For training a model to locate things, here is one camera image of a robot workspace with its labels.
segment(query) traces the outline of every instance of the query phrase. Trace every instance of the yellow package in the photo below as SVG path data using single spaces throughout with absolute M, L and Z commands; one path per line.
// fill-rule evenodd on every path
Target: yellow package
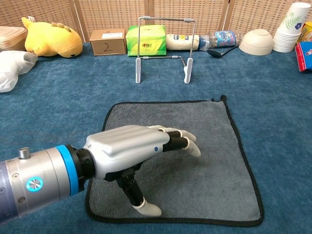
M 312 22 L 306 22 L 303 25 L 297 43 L 301 41 L 312 41 Z
M 128 56 L 137 56 L 138 26 L 130 26 L 126 35 Z M 142 25 L 140 27 L 140 56 L 166 55 L 166 33 L 164 25 Z

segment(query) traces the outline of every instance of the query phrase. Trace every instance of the gray towel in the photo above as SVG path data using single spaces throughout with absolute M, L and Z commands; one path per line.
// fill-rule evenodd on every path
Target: gray towel
M 185 151 L 159 154 L 143 163 L 136 180 L 161 217 L 135 211 L 117 182 L 91 180 L 86 210 L 101 222 L 180 222 L 256 226 L 263 220 L 260 194 L 231 118 L 221 101 L 128 102 L 113 106 L 103 130 L 123 125 L 162 125 L 197 137 L 201 157 Z

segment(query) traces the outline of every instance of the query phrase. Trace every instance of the cardboard box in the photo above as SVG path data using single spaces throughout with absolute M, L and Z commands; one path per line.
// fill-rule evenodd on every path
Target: cardboard box
M 124 55 L 127 53 L 126 30 L 123 28 L 97 29 L 92 32 L 90 44 L 93 54 Z

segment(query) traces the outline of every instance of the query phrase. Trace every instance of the paper cup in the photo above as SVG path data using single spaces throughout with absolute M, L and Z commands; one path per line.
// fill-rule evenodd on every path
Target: paper cup
M 291 52 L 293 49 L 281 50 L 281 49 L 278 49 L 278 48 L 274 48 L 274 47 L 273 47 L 273 50 L 275 50 L 275 51 L 277 51 L 277 52 L 281 52 L 281 53 L 288 53 L 288 52 Z
M 278 46 L 278 45 L 273 45 L 273 49 L 278 49 L 278 50 L 292 50 L 293 48 L 294 48 L 294 46 L 282 47 L 282 46 Z
M 301 28 L 306 22 L 310 8 L 311 5 L 306 2 L 294 2 L 291 4 L 279 26 L 280 31 L 289 35 L 300 35 Z
M 284 42 L 296 42 L 297 38 L 288 39 L 288 38 L 284 38 L 284 37 L 274 37 L 273 40 L 281 40 L 281 41 L 284 41 Z
M 281 43 L 281 44 L 284 44 L 284 45 L 291 45 L 291 44 L 295 44 L 296 41 L 293 40 L 293 41 L 286 41 L 286 40 L 282 40 L 282 39 L 273 39 L 273 42 L 275 43 Z
M 285 45 L 285 44 L 281 44 L 281 43 L 277 43 L 277 42 L 273 42 L 273 47 L 280 47 L 280 48 L 292 48 L 296 45 L 296 43 L 294 44 L 290 44 L 290 45 Z
M 278 34 L 278 35 L 283 36 L 283 37 L 285 37 L 285 38 L 298 38 L 298 37 L 300 36 L 301 32 L 299 32 L 298 34 L 292 34 L 292 35 L 290 35 L 290 34 L 287 34 L 287 33 L 283 32 L 280 28 L 278 28 L 278 29 L 276 30 L 276 33 L 275 33 L 275 34 Z
M 293 45 L 293 46 L 281 46 L 281 45 L 273 44 L 273 48 L 279 48 L 279 49 L 283 49 L 283 50 L 289 50 L 289 49 L 292 49 L 294 47 L 295 47 L 295 45 Z
M 273 44 L 276 45 L 281 45 L 281 46 L 293 46 L 296 44 L 296 42 L 284 42 L 284 41 L 280 41 L 280 40 L 273 40 Z

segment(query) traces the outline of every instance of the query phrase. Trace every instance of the woven screen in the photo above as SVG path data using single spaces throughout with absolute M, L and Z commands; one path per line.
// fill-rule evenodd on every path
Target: woven screen
M 21 17 L 28 16 L 37 22 L 61 22 L 76 31 L 79 28 L 69 0 L 0 0 L 1 26 L 23 27 Z
M 89 39 L 93 30 L 137 25 L 144 16 L 144 0 L 78 0 Z
M 228 0 L 154 0 L 154 16 L 169 18 L 192 18 L 195 20 L 195 34 L 206 35 L 217 31 L 221 24 L 224 3 Z M 164 24 L 166 33 L 191 34 L 193 24 L 155 20 L 154 24 Z
M 226 29 L 247 33 L 256 28 L 266 29 L 273 36 L 294 0 L 231 0 L 232 16 Z M 301 0 L 312 4 L 312 0 Z M 312 20 L 312 9 L 308 20 Z

